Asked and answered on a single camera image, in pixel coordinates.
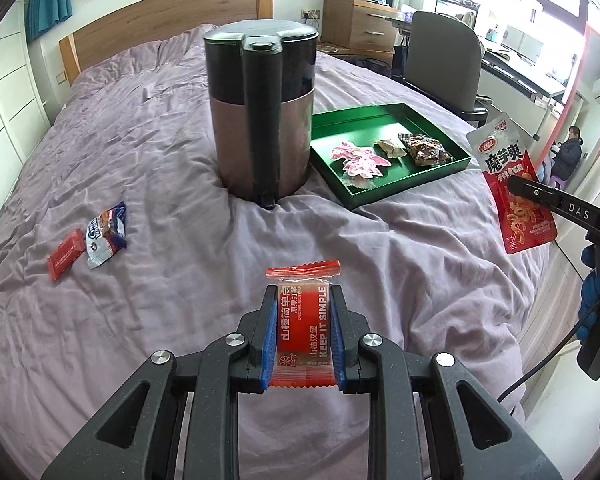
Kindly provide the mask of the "blue white gloved right hand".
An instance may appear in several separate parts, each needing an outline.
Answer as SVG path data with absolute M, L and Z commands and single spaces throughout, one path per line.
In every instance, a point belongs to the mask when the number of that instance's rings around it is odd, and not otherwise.
M 581 326 L 577 330 L 577 338 L 580 341 L 586 341 L 591 328 L 597 320 L 597 314 L 588 311 L 600 302 L 600 271 L 595 271 L 595 250 L 590 245 L 582 252 L 582 263 L 591 269 L 584 280 L 581 288 L 581 305 L 579 310 L 579 321 Z

